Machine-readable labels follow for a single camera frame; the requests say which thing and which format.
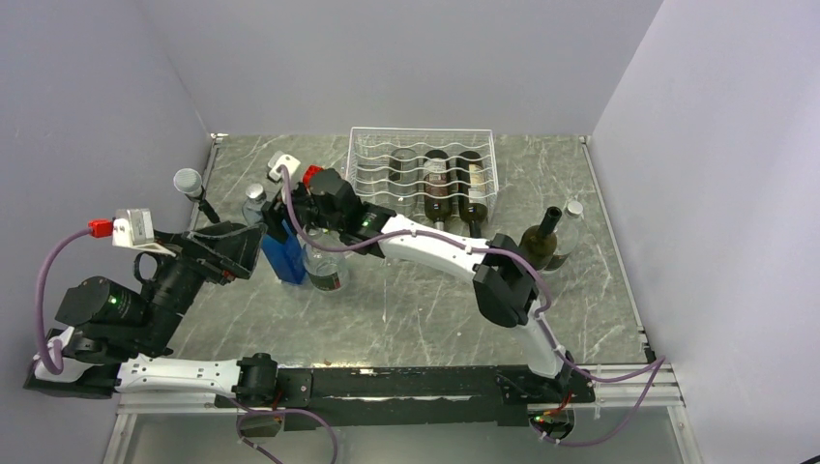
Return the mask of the blue square water bottle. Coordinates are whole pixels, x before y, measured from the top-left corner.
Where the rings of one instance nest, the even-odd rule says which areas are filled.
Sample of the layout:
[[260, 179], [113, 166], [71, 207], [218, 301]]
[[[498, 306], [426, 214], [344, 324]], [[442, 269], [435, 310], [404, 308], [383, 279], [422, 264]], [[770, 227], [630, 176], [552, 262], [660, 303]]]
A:
[[242, 214], [248, 225], [265, 224], [267, 233], [262, 239], [261, 250], [276, 276], [284, 283], [300, 285], [307, 271], [302, 258], [302, 248], [287, 221], [282, 217], [265, 219], [263, 206], [267, 193], [261, 184], [246, 188]]

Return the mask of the clear glass wine bottle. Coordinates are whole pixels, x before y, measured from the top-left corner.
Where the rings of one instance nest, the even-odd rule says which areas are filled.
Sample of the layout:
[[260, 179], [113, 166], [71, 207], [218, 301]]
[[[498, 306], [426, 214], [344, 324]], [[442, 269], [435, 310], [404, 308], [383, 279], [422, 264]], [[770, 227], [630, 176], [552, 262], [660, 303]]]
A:
[[392, 208], [399, 214], [411, 216], [417, 205], [419, 158], [409, 148], [398, 148], [390, 154], [388, 190]]

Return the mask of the dark green wine bottle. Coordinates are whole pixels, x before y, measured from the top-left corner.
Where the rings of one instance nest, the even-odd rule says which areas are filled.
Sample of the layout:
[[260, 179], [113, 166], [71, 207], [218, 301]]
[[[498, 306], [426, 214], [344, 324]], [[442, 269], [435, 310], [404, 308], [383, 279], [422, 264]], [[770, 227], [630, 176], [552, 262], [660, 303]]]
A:
[[423, 159], [423, 188], [425, 216], [440, 231], [446, 230], [446, 221], [453, 214], [451, 169], [448, 155], [442, 150], [431, 150]]
[[469, 236], [480, 238], [489, 214], [488, 174], [481, 155], [464, 151], [455, 159], [458, 214], [467, 224]]

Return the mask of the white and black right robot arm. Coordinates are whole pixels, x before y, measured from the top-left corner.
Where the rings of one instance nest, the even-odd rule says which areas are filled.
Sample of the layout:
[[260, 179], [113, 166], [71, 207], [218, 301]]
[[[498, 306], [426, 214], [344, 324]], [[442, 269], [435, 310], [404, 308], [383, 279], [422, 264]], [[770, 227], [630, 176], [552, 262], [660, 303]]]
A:
[[281, 187], [263, 211], [267, 224], [286, 223], [313, 246], [318, 243], [309, 231], [328, 230], [340, 240], [329, 252], [413, 262], [470, 282], [483, 318], [513, 331], [535, 374], [536, 394], [557, 401], [570, 390], [568, 351], [545, 320], [549, 289], [510, 237], [466, 238], [422, 225], [363, 201], [334, 169], [321, 169], [304, 184], [294, 169], [279, 163], [269, 177]]

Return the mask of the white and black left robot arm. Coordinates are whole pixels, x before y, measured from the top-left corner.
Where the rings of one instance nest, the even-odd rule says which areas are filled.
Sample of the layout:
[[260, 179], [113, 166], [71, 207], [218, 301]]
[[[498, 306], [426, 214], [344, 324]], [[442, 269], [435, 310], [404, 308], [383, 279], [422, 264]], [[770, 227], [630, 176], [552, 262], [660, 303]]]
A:
[[66, 291], [56, 312], [65, 328], [44, 338], [23, 387], [55, 397], [177, 391], [273, 404], [278, 364], [270, 355], [197, 362], [173, 358], [168, 346], [205, 283], [250, 278], [265, 234], [263, 225], [236, 222], [154, 232], [138, 254], [155, 261], [154, 274], [133, 272], [140, 291], [99, 275]]

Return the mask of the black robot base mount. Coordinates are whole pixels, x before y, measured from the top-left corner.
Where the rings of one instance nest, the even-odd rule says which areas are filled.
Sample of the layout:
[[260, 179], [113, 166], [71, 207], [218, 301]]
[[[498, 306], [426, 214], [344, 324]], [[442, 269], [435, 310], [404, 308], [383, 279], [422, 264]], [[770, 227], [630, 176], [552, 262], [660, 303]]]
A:
[[234, 397], [249, 408], [284, 411], [287, 431], [332, 426], [493, 422], [526, 426], [554, 406], [592, 403], [591, 382], [565, 367], [546, 379], [525, 365], [289, 368], [258, 357], [239, 362]]

